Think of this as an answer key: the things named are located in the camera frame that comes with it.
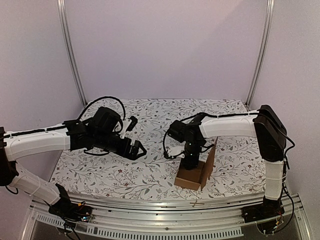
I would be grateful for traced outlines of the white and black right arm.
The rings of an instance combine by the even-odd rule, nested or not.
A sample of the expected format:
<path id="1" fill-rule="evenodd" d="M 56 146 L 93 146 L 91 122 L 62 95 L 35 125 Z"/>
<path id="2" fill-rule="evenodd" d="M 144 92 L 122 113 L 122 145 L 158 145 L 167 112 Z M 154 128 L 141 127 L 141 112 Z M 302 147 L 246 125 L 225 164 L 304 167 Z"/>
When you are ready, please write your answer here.
<path id="1" fill-rule="evenodd" d="M 184 144 L 181 163 L 188 170 L 198 165 L 201 152 L 210 147 L 209 140 L 222 137 L 255 141 L 264 164 L 263 198 L 261 203 L 243 207 L 242 217 L 245 223 L 251 223 L 284 214 L 282 197 L 288 193 L 285 189 L 289 168 L 287 154 L 295 143 L 269 105 L 243 113 L 214 115 L 199 112 L 173 123 L 170 136 Z"/>

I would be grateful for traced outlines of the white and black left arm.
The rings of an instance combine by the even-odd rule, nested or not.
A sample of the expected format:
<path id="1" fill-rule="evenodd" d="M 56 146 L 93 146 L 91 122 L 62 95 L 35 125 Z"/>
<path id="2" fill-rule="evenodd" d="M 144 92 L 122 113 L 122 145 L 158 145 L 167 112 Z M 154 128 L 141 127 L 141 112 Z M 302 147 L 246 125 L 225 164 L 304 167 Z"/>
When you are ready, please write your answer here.
<path id="1" fill-rule="evenodd" d="M 84 201 L 73 203 L 66 189 L 56 183 L 50 183 L 31 173 L 18 159 L 53 151 L 101 149 L 103 155 L 114 153 L 120 157 L 135 161 L 147 154 L 147 150 L 138 140 L 126 137 L 135 124 L 132 120 L 124 123 L 96 123 L 87 120 L 68 120 L 48 128 L 22 132 L 0 129 L 0 184 L 24 191 L 30 196 L 44 201 L 49 213 L 63 220 L 88 222 L 93 209 Z"/>

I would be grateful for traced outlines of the brown cardboard box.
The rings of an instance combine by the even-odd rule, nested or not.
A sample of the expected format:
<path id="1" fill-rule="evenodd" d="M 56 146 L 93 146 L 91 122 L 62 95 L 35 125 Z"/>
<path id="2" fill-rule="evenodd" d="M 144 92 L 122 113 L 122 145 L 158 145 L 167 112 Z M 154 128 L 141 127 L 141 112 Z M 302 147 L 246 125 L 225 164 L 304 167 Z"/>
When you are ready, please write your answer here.
<path id="1" fill-rule="evenodd" d="M 209 148 L 209 153 L 205 161 L 199 160 L 198 166 L 192 170 L 185 169 L 180 161 L 176 177 L 174 179 L 174 185 L 197 191 L 201 191 L 205 187 L 207 180 L 210 180 L 211 174 L 214 169 L 216 145 L 218 137 L 215 139 L 212 147 Z"/>

